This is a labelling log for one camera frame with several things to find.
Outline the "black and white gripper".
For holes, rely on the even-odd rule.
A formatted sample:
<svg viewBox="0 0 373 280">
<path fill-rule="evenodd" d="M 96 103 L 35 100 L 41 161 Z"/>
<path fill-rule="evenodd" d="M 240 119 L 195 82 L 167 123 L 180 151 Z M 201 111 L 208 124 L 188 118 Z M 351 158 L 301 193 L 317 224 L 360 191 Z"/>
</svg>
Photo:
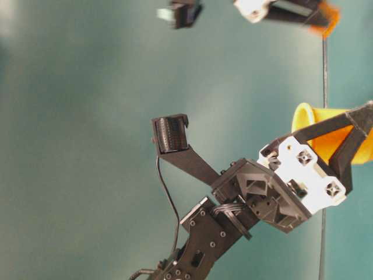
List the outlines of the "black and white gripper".
<svg viewBox="0 0 373 280">
<path fill-rule="evenodd" d="M 339 205 L 352 186 L 351 166 L 372 160 L 372 101 L 350 110 L 301 103 L 292 132 L 277 148 L 264 147 L 258 160 L 241 159 L 221 175 L 212 186 L 220 202 L 214 216 L 225 214 L 241 228 L 236 215 L 247 212 L 288 233 Z"/>
</svg>

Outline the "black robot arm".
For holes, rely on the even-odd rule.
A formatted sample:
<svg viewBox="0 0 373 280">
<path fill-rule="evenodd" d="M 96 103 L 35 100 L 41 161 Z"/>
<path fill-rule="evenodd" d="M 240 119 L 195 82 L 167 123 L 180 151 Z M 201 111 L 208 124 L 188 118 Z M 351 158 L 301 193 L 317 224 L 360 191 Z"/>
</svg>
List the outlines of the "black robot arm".
<svg viewBox="0 0 373 280">
<path fill-rule="evenodd" d="M 352 191 L 352 165 L 372 160 L 372 102 L 351 110 L 300 104 L 292 132 L 264 146 L 257 160 L 239 159 L 220 173 L 187 143 L 188 117 L 154 118 L 157 160 L 165 160 L 212 188 L 176 226 L 189 234 L 156 269 L 133 278 L 205 279 L 234 243 L 251 238 L 259 221 L 290 232 L 315 213 L 342 203 Z"/>
</svg>

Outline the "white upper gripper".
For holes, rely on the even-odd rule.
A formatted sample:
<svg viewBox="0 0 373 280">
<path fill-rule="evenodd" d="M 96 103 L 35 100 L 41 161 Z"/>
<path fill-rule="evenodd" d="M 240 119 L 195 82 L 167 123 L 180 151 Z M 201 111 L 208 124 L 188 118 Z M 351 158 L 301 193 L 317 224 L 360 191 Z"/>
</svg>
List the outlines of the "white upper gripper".
<svg viewBox="0 0 373 280">
<path fill-rule="evenodd" d="M 235 0 L 233 5 L 249 22 L 276 20 L 287 23 L 309 25 L 311 17 L 316 14 L 317 0 Z"/>
</svg>

